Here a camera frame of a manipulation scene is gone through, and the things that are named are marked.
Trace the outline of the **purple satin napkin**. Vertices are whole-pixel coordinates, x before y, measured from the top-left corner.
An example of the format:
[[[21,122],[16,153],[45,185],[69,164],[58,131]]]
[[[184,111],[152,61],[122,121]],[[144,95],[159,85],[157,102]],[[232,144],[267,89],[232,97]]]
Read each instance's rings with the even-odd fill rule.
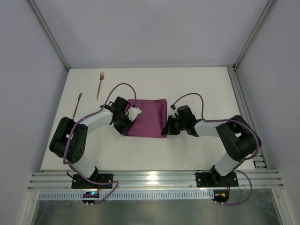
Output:
[[[167,100],[137,99],[135,106],[142,114],[135,119],[134,137],[166,138],[161,131],[167,122]]]

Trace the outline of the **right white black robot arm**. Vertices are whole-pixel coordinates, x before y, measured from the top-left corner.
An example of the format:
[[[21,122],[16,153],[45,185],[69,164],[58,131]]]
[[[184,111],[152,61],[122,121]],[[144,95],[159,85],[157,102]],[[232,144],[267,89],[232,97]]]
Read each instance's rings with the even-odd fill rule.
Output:
[[[187,105],[172,105],[171,108],[174,114],[168,117],[161,134],[178,135],[185,131],[194,137],[220,138],[225,154],[209,172],[210,180],[217,187],[227,184],[233,171],[256,155],[261,147],[261,139],[240,115],[230,119],[206,120],[197,119]]]

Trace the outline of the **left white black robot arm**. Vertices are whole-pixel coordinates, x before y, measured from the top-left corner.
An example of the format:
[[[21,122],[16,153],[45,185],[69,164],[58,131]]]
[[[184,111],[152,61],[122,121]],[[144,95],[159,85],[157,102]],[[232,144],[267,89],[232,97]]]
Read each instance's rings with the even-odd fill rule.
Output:
[[[114,102],[101,106],[98,111],[83,118],[64,117],[54,132],[49,149],[82,179],[98,184],[98,169],[84,155],[87,135],[106,125],[113,125],[119,134],[127,135],[141,114],[141,109],[117,97]]]

